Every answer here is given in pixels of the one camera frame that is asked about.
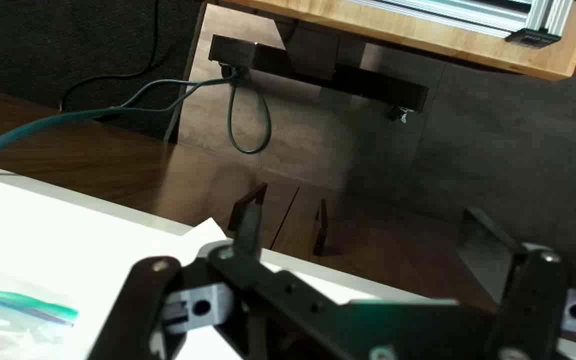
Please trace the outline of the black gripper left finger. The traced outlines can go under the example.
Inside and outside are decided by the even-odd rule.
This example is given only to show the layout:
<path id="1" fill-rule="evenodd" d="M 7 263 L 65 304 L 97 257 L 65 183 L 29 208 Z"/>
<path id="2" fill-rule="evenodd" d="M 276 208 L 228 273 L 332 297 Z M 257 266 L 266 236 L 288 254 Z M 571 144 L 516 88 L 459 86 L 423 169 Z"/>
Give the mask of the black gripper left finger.
<path id="1" fill-rule="evenodd" d="M 257 263 L 260 257 L 260 224 L 269 183 L 263 182 L 235 201 L 228 228 L 235 231 L 232 251 L 237 257 Z"/>

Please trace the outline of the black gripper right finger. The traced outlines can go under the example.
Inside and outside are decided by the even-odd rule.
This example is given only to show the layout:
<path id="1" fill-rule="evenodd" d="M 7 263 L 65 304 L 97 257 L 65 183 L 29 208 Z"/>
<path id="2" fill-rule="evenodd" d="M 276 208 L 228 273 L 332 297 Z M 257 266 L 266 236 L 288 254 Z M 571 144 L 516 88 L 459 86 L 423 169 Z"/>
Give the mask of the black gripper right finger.
<path id="1" fill-rule="evenodd" d="M 502 304 L 529 249 L 482 208 L 467 208 L 460 224 L 460 259 L 493 302 Z"/>

